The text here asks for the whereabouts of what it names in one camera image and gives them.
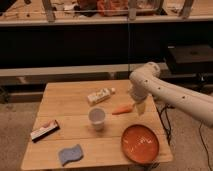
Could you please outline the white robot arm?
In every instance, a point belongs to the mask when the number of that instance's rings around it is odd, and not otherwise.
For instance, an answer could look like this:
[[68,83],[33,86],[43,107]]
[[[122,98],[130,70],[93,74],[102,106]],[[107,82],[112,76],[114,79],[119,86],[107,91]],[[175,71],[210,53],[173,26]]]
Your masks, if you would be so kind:
[[165,82],[159,78],[160,73],[160,67],[155,62],[135,69],[129,76],[132,99],[141,103],[151,93],[213,128],[213,97]]

